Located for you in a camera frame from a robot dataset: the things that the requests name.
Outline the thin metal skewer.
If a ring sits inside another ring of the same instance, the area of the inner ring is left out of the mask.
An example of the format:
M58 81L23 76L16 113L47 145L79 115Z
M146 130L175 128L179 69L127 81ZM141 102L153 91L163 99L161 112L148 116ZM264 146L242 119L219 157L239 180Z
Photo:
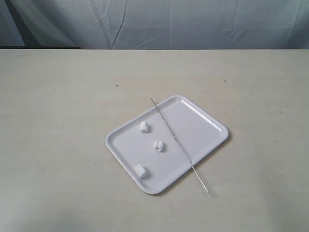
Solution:
M189 162L193 172L195 173L195 175L197 176L198 180L200 181L200 183L202 184L205 192L207 194L210 194L210 191L208 190L208 188L206 187L204 181L202 180L202 178L200 177L200 175L198 174L198 172L196 171L195 167L193 166L191 160L189 159L184 147L182 146L181 142L178 140L177 136L175 135L175 133L173 132L172 128L170 127L170 125L168 124L167 120L165 119L165 117L163 116L163 114L161 113L159 107L157 106L157 104L155 103L153 98L150 98L151 102L153 103L154 107L156 108L156 110L158 111L159 115L161 116L162 120L164 121L165 125L167 126L167 129L170 131L172 137L174 138L175 142L178 144L178 146L180 147L182 153L184 154L184 156L186 157L187 161Z

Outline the grey-blue backdrop cloth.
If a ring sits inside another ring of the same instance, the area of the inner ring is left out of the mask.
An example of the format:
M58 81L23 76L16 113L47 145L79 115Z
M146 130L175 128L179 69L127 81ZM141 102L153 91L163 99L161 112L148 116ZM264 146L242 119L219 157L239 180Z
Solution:
M307 49L306 0L3 0L2 47Z

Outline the white marshmallow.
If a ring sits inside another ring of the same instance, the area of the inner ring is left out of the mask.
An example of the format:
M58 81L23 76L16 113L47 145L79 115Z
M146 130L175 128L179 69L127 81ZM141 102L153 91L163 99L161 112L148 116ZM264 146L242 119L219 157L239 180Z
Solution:
M153 143L153 148L155 152L164 152L165 151L165 143L161 140L155 140Z
M150 131L150 125L147 121L142 121L140 123L140 132L141 133L148 133Z
M143 179L147 176L147 170L141 164L137 164L134 167L134 172L136 173L137 177L140 178L140 179Z

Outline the black bar behind table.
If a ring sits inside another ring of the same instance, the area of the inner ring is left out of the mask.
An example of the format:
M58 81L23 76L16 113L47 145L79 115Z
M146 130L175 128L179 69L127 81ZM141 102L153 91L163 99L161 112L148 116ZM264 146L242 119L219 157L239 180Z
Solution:
M73 49L80 50L80 47L76 46L0 46L0 49Z

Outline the white rectangular plastic tray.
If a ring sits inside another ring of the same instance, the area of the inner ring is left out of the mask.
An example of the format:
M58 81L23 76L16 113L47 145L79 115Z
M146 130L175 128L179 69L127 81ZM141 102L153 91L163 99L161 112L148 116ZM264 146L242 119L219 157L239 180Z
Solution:
M193 165L220 146L229 136L228 129L195 103L183 96L172 96L157 104ZM148 133L140 132L140 123L147 121ZM165 143L164 152L155 152L153 143ZM191 169L164 121L153 106L124 125L111 131L105 140L107 148L147 194L158 194ZM134 167L147 170L143 179Z

